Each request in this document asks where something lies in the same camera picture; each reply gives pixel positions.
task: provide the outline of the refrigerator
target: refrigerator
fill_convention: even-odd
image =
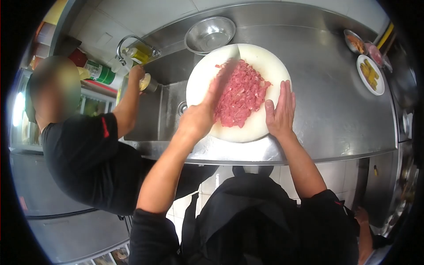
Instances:
[[[10,166],[28,224],[55,264],[104,264],[105,260],[110,264],[125,264],[130,217],[93,209],[69,198],[56,185],[46,166],[40,130],[37,124],[28,121],[24,110],[31,74],[27,69],[18,72],[14,94],[10,95],[14,97],[13,109],[9,108],[12,112]],[[90,116],[111,112],[115,101],[82,87],[76,112]]]

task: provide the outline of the black t-shirt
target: black t-shirt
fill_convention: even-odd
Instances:
[[[47,167],[72,199],[117,215],[131,215],[141,185],[142,158],[118,141],[113,113],[76,115],[42,132]]]
[[[296,224],[291,227],[291,233],[297,235],[295,249],[283,240],[285,232],[272,220],[256,210],[245,210],[219,230],[221,238],[216,242],[219,242],[217,248],[221,249],[216,249],[216,253],[237,248],[244,236],[240,227],[254,225],[263,264],[357,264],[354,232],[343,206],[331,190],[302,199],[301,207],[285,212],[285,218],[287,223]],[[179,241],[175,226],[164,214],[136,209],[130,248],[129,262],[133,265],[185,264],[177,254]]]

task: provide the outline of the sink drain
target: sink drain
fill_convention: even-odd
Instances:
[[[181,116],[187,109],[187,101],[183,101],[178,105],[178,114]]]

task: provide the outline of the plate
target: plate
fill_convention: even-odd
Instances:
[[[361,71],[360,65],[361,63],[363,63],[365,61],[365,59],[368,59],[368,62],[370,63],[370,65],[374,68],[374,71],[378,74],[379,78],[377,79],[377,89],[374,91],[374,89],[372,89],[372,87],[370,86],[370,84],[368,84],[364,74]],[[364,83],[364,85],[368,88],[368,90],[373,93],[376,96],[380,96],[384,93],[384,79],[383,76],[380,72],[380,69],[378,68],[378,66],[374,63],[374,61],[369,58],[366,55],[359,55],[358,59],[356,60],[356,68],[358,69],[358,73],[359,76],[362,79],[362,82]]]
[[[277,105],[280,96],[280,83],[283,80],[291,80],[284,64],[272,52],[252,44],[232,44],[238,45],[240,58],[250,64],[261,76],[271,82],[268,87],[265,100],[271,99],[274,106]],[[221,65],[231,56],[232,45],[227,45],[215,50],[205,57],[194,67],[187,82],[186,99],[187,105],[198,105],[202,102],[210,81],[215,78]],[[267,135],[268,128],[265,123],[265,104],[262,103],[257,112],[252,112],[247,118],[243,128],[238,126],[223,127],[217,121],[209,135],[229,142],[250,142]]]

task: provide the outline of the faucet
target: faucet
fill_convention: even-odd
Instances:
[[[125,66],[127,63],[125,62],[124,58],[121,55],[121,46],[124,43],[124,41],[126,39],[129,38],[135,38],[139,41],[141,41],[142,43],[144,43],[147,47],[149,47],[150,49],[152,49],[152,56],[159,56],[161,54],[161,51],[156,49],[154,46],[148,44],[146,41],[144,41],[142,38],[138,37],[137,35],[128,35],[122,38],[122,40],[118,43],[118,48],[116,49],[116,54],[118,55],[118,60],[121,62],[121,64],[123,66]]]

